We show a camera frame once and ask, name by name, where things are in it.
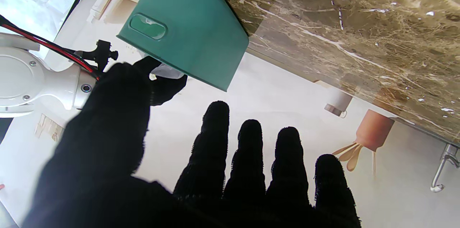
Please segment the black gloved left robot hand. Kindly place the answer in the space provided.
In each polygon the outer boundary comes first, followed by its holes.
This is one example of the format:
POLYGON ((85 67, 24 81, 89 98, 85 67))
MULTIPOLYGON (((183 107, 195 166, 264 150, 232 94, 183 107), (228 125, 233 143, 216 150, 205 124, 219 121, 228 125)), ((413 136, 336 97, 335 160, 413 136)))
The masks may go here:
POLYGON ((246 120, 225 182, 229 107, 212 102, 173 192, 136 178, 153 95, 150 70, 113 65, 66 125, 38 179, 23 228, 359 228, 340 161, 315 165, 316 204, 298 130, 276 140, 272 181, 263 174, 262 128, 246 120))

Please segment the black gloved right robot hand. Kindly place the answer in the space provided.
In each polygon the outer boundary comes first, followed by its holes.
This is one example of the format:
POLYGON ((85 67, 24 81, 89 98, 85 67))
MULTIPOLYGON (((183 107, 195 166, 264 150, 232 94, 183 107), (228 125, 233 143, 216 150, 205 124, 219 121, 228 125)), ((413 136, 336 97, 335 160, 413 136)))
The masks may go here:
POLYGON ((176 94, 181 92, 186 86, 188 76, 183 74, 179 79, 171 79, 158 74, 154 74, 156 79, 151 80, 150 74, 153 71, 167 71, 168 65, 154 59, 151 56, 146 56, 137 61, 133 65, 141 75, 146 78, 148 84, 149 103, 151 106, 160 106, 170 101, 176 94))

